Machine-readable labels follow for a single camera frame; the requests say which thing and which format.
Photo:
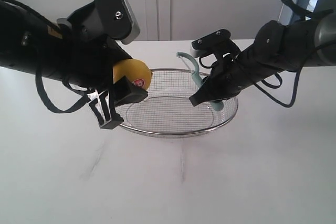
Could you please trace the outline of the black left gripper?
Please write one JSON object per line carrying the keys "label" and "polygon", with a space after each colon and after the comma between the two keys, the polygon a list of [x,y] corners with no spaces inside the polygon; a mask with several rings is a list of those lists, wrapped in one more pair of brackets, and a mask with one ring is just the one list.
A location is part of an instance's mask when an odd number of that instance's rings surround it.
{"label": "black left gripper", "polygon": [[[113,81],[113,66],[131,59],[118,45],[119,41],[104,32],[95,1],[55,23],[42,15],[38,18],[50,39],[38,51],[37,80],[45,77],[85,88],[107,86]],[[113,84],[114,100],[108,89],[101,92],[93,89],[86,96],[99,127],[113,130],[123,123],[114,106],[139,103],[148,97],[148,92],[124,76]]]}

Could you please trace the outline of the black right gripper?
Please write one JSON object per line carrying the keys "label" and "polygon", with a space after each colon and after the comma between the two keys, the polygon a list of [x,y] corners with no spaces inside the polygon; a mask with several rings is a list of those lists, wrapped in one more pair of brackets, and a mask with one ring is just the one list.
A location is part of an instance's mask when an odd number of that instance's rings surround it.
{"label": "black right gripper", "polygon": [[265,66],[257,61],[253,44],[240,50],[235,43],[226,43],[215,48],[214,56],[216,61],[210,75],[202,79],[201,87],[189,97],[193,106],[222,102],[265,79]]}

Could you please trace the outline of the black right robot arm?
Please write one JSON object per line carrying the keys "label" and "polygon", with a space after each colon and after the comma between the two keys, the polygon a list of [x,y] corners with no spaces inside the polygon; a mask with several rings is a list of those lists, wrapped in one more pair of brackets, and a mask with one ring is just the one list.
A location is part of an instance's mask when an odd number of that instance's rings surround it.
{"label": "black right robot arm", "polygon": [[[335,66],[335,14],[282,25],[271,20],[258,31],[244,50],[231,40],[226,29],[217,30],[192,42],[194,57],[214,55],[210,74],[190,97],[191,104],[228,100],[255,86],[276,103],[290,108],[297,95],[298,78],[304,67]],[[283,71],[296,74],[291,101],[280,102],[259,82]]]}

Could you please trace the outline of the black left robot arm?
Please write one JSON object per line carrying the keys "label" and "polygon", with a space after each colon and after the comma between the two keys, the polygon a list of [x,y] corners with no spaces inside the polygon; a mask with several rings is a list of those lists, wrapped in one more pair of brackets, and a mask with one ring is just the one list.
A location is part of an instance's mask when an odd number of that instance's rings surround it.
{"label": "black left robot arm", "polygon": [[16,0],[1,0],[1,66],[35,75],[42,103],[61,114],[43,78],[60,81],[80,99],[72,113],[89,105],[103,129],[123,122],[116,108],[148,96],[152,72],[121,45],[140,29],[127,0],[93,0],[55,23]]}

